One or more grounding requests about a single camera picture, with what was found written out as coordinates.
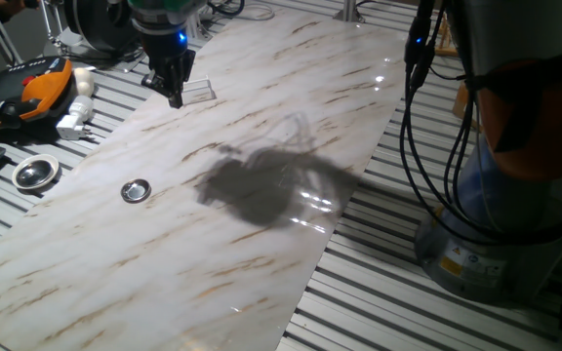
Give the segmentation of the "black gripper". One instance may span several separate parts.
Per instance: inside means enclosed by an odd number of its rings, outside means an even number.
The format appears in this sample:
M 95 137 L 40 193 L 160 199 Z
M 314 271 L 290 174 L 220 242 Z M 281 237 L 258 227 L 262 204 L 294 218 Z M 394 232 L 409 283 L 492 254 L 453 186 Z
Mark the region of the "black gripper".
M 140 83 L 168 97 L 171 107 L 182 108 L 183 84 L 189 79 L 196 55 L 188 48 L 185 30 L 172 30 L 162 35 L 142 33 L 140 36 L 149 67 Z

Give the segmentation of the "person's hand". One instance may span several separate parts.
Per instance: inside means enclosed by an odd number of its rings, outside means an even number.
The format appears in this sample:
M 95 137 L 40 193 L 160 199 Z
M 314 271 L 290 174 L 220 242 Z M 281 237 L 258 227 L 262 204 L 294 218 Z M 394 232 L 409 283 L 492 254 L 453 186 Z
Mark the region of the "person's hand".
M 0 0 L 0 17 L 11 18 L 25 9 L 36 10 L 39 0 Z

